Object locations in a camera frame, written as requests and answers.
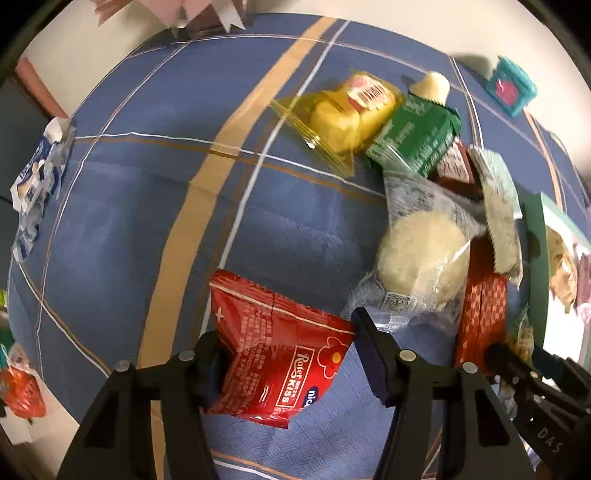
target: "cream-colored cap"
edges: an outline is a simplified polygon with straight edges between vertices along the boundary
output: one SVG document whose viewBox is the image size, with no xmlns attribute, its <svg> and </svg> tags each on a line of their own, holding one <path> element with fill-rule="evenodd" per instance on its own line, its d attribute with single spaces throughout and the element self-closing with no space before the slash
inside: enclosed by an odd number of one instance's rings
<svg viewBox="0 0 591 480">
<path fill-rule="evenodd" d="M 449 82 L 439 72 L 428 72 L 420 82 L 413 83 L 408 90 L 413 95 L 445 105 L 449 95 Z"/>
</svg>

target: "blue oval logo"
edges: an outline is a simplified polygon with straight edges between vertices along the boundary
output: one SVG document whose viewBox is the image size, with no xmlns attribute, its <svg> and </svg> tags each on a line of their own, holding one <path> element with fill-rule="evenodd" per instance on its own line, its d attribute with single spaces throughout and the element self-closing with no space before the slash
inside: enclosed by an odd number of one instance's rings
<svg viewBox="0 0 591 480">
<path fill-rule="evenodd" d="M 312 387 L 308 390 L 308 393 L 304 397 L 304 403 L 301 405 L 302 408 L 309 407 L 316 400 L 318 400 L 318 387 Z"/>
</svg>

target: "white wall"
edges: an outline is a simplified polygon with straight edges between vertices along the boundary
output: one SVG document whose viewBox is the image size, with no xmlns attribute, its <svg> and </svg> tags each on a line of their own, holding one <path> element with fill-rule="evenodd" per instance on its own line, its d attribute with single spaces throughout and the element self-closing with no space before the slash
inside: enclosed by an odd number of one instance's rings
<svg viewBox="0 0 591 480">
<path fill-rule="evenodd" d="M 94 3 L 73 0 L 25 51 L 69 115 L 122 58 L 165 28 L 139 2 L 131 2 L 100 27 L 98 23 Z"/>
<path fill-rule="evenodd" d="M 564 142 L 591 179 L 591 91 L 552 33 L 517 0 L 258 0 L 261 12 L 355 20 L 414 38 L 450 54 L 518 63 L 538 87 L 530 110 Z M 100 28 L 90 0 L 74 0 L 29 46 L 27 55 L 66 112 L 73 112 L 126 54 L 163 28 L 133 2 Z"/>
</svg>

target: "blue and white wrapper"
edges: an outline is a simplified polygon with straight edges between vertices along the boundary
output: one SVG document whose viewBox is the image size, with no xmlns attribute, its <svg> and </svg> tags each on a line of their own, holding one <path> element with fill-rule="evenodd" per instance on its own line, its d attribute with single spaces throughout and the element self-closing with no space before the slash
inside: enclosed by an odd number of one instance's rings
<svg viewBox="0 0 591 480">
<path fill-rule="evenodd" d="M 12 254 L 18 263 L 27 259 L 39 236 L 47 199 L 59 197 L 75 135 L 69 118 L 51 120 L 29 163 L 12 184 L 12 206 L 19 217 Z"/>
</svg>

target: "red patterned wrapper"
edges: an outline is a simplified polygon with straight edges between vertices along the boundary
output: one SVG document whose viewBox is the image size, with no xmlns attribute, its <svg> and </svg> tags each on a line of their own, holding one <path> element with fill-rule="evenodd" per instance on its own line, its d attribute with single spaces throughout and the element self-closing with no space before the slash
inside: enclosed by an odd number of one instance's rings
<svg viewBox="0 0 591 480">
<path fill-rule="evenodd" d="M 207 413 L 287 428 L 330 387 L 353 326 L 224 270 L 209 283 L 212 312 L 233 359 Z"/>
<path fill-rule="evenodd" d="M 493 373 L 484 361 L 484 352 L 505 339 L 507 302 L 507 279 L 495 273 L 494 262 L 491 240 L 474 239 L 454 361 L 456 367 L 473 362 L 489 377 Z"/>
</svg>

